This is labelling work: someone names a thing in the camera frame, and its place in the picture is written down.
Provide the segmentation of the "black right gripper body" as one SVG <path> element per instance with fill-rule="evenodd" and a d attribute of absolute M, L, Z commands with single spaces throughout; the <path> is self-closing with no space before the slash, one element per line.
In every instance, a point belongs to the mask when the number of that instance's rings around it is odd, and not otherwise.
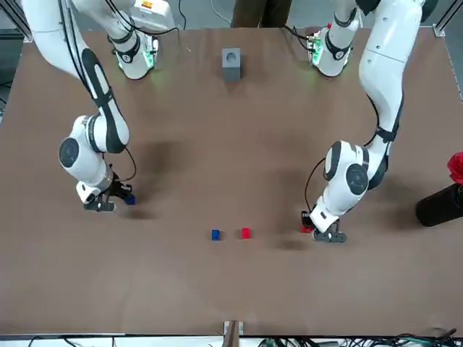
<path fill-rule="evenodd" d="M 111 197 L 118 197 L 119 199 L 123 200 L 124 199 L 124 184 L 120 182 L 119 176 L 113 172 L 113 179 L 108 187 L 103 193 L 102 193 L 102 199 L 105 201 L 109 201 Z"/>

